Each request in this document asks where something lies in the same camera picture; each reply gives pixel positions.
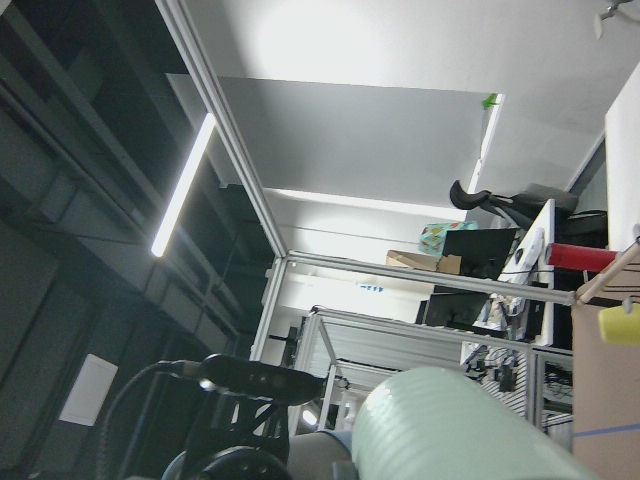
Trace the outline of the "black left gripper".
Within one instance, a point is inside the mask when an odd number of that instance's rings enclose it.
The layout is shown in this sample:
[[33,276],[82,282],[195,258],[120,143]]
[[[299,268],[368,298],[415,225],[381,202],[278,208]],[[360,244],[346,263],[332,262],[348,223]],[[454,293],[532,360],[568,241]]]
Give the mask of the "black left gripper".
[[185,450],[164,479],[290,479],[288,409],[323,392],[323,380],[281,366],[212,354],[164,362],[162,371],[209,386]]

